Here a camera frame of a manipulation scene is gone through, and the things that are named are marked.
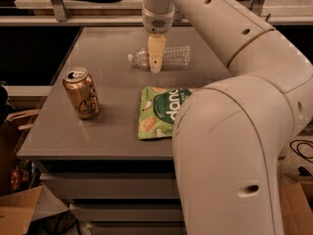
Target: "can lid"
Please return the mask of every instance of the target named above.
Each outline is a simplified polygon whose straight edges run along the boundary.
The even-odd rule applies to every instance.
[[[79,82],[86,78],[88,71],[84,67],[74,67],[68,70],[65,74],[64,80],[66,82]]]

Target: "cardboard box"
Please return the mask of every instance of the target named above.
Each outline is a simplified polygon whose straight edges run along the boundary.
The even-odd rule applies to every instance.
[[[313,179],[303,178],[304,181],[279,187],[285,235],[313,234]]]
[[[9,173],[17,167],[15,147],[20,135],[6,121],[0,126],[0,196],[9,194]]]
[[[67,212],[67,206],[45,186],[0,197],[0,233],[27,234],[32,221]]]

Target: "table surface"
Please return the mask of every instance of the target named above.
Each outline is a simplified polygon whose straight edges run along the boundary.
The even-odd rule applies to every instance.
[[[191,46],[191,62],[185,70],[154,74],[129,64],[128,54],[147,46],[149,35],[140,26],[85,27],[18,156],[33,160],[171,159],[171,139],[138,139],[144,87],[202,87],[230,74],[193,27],[173,27],[165,36],[167,46]],[[88,120],[75,115],[62,85],[66,70],[77,66],[92,74],[101,103],[100,113]]]

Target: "chip bag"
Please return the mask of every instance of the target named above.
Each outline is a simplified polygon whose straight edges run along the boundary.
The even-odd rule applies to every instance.
[[[196,90],[145,87],[141,97],[138,138],[171,137],[178,110]]]

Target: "plastic water bottle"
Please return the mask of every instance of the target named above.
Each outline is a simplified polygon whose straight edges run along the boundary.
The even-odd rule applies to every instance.
[[[148,71],[150,69],[148,48],[141,48],[134,54],[129,54],[128,61],[139,66],[142,70]],[[189,63],[190,46],[165,47],[162,60],[163,69],[179,70],[186,67]]]

